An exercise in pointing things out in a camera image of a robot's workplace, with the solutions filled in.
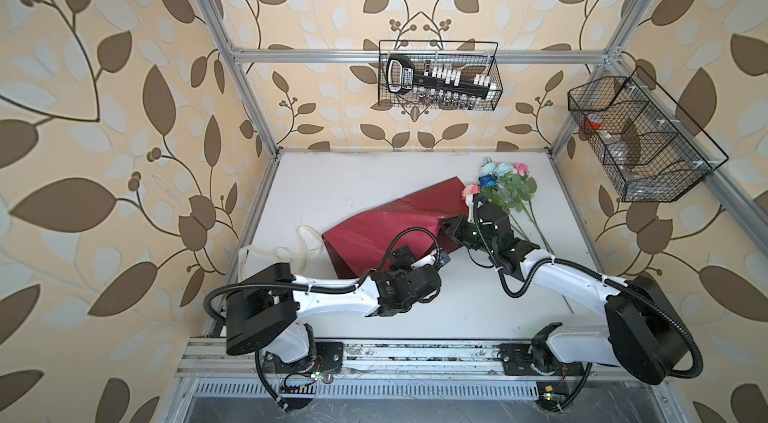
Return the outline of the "light blue fake rose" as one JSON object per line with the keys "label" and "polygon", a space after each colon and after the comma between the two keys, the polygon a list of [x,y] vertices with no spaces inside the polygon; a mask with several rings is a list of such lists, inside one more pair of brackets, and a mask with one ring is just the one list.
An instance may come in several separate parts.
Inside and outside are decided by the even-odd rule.
{"label": "light blue fake rose", "polygon": [[480,177],[501,178],[507,174],[516,174],[517,169],[510,163],[494,163],[488,160],[480,169]]}

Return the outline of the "dark red wrapping paper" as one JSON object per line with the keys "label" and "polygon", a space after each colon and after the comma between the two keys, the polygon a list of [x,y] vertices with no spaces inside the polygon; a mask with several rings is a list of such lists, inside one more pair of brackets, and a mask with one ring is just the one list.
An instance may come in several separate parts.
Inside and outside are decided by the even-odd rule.
{"label": "dark red wrapping paper", "polygon": [[402,231],[419,227],[450,254],[460,248],[439,229],[439,222],[466,216],[465,185],[454,177],[348,218],[322,235],[336,276],[360,276],[380,264],[385,250]]}

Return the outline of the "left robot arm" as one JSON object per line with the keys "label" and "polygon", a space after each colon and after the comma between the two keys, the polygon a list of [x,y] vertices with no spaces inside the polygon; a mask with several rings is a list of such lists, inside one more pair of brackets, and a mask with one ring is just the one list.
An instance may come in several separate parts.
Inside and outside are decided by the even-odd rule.
{"label": "left robot arm", "polygon": [[439,295],[439,271],[449,261],[438,241],[416,258],[394,239],[379,265],[359,277],[308,278],[279,262],[240,283],[212,290],[203,308],[225,327],[228,355],[270,354],[287,368],[289,377],[302,376],[315,384],[341,367],[343,346],[332,343],[318,349],[308,318],[405,314]]}

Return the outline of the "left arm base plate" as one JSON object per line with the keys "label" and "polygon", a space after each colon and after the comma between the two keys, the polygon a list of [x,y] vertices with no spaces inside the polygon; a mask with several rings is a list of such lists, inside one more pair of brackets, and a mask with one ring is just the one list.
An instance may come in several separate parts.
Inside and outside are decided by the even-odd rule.
{"label": "left arm base plate", "polygon": [[266,352],[263,362],[267,371],[276,374],[319,372],[338,373],[344,360],[345,345],[341,341],[321,340],[310,344],[309,353],[301,359],[286,363],[277,355]]}

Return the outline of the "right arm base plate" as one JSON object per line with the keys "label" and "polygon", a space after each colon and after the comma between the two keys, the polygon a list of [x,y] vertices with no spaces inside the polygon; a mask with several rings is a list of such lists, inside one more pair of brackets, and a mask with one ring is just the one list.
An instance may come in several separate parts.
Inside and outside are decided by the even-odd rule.
{"label": "right arm base plate", "polygon": [[545,345],[530,343],[504,343],[498,347],[498,356],[506,376],[576,377],[583,376],[581,363],[562,363]]}

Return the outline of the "pink fake rose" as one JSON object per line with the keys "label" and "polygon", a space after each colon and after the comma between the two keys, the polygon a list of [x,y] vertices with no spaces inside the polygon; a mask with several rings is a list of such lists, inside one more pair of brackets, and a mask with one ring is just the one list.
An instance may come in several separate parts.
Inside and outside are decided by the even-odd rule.
{"label": "pink fake rose", "polygon": [[480,193],[480,187],[476,183],[471,183],[464,187],[461,193],[461,198],[466,200],[468,197],[471,197],[479,193]]}

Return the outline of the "magenta fake rose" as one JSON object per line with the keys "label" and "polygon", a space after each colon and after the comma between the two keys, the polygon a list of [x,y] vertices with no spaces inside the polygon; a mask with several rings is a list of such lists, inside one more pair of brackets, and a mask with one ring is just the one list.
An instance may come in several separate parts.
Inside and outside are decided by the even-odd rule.
{"label": "magenta fake rose", "polygon": [[535,179],[530,175],[530,170],[527,165],[522,163],[516,163],[513,165],[513,167],[517,172],[518,179],[520,180],[518,194],[519,194],[519,199],[521,201],[521,204],[524,208],[524,212],[526,213],[527,217],[529,218],[529,220],[537,230],[542,240],[542,243],[544,244],[545,249],[549,253],[552,253],[553,252],[552,246],[550,245],[547,237],[545,236],[544,231],[539,225],[536,214],[533,209],[533,197],[535,196],[535,193],[538,188],[537,183]]}

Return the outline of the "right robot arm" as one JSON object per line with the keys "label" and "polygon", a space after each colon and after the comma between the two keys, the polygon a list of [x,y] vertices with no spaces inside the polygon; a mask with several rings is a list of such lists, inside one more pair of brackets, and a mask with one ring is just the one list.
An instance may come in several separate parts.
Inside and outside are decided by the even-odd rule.
{"label": "right robot arm", "polygon": [[653,278],[626,280],[559,258],[517,237],[508,215],[481,194],[471,196],[468,215],[441,220],[440,230],[454,243],[485,253],[507,297],[520,299],[539,286],[600,317],[591,326],[552,322],[530,339],[525,354],[510,356],[542,376],[582,365],[575,388],[552,410],[572,405],[596,365],[621,368],[649,385],[703,372],[702,351]]}

